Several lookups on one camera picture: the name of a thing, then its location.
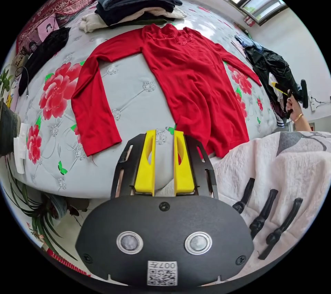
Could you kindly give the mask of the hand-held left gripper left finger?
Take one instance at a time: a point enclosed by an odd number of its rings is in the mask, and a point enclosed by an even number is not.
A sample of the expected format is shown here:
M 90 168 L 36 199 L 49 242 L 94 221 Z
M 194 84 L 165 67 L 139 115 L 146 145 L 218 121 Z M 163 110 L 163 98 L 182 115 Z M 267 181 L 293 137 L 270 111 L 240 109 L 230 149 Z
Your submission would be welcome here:
M 154 194 L 155 192 L 155 156 L 156 130 L 149 130 L 145 134 L 134 184 L 134 189 L 138 194 Z

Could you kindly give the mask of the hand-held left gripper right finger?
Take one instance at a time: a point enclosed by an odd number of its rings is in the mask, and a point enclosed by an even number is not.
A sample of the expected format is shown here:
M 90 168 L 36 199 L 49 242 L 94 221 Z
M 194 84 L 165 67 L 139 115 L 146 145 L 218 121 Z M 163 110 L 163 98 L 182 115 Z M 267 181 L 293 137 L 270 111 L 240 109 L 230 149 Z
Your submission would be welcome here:
M 192 194 L 195 190 L 189 154 L 183 132 L 174 131 L 174 193 Z

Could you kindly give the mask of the person's right hand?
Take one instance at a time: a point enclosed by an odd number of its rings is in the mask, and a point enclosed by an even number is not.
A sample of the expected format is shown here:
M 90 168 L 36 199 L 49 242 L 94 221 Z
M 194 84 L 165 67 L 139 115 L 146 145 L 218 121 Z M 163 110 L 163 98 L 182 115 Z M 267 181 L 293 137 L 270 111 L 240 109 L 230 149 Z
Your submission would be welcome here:
M 287 98 L 286 111 L 290 112 L 290 119 L 294 123 L 303 116 L 301 106 L 293 95 Z

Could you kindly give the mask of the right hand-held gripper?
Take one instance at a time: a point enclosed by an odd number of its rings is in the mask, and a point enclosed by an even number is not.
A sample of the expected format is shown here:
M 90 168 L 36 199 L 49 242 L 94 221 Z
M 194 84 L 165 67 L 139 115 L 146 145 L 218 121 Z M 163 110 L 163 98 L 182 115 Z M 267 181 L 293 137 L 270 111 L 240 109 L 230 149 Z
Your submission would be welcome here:
M 281 84 L 279 84 L 279 83 L 275 83 L 275 84 L 274 84 L 274 88 L 275 88 L 276 90 L 280 91 L 282 94 L 288 95 L 287 98 L 290 97 L 291 95 L 293 95 L 294 98 L 298 101 L 298 94 L 295 93 L 295 92 L 293 92 L 293 91 L 290 90 L 290 89 L 287 90 L 286 87 L 282 86 Z

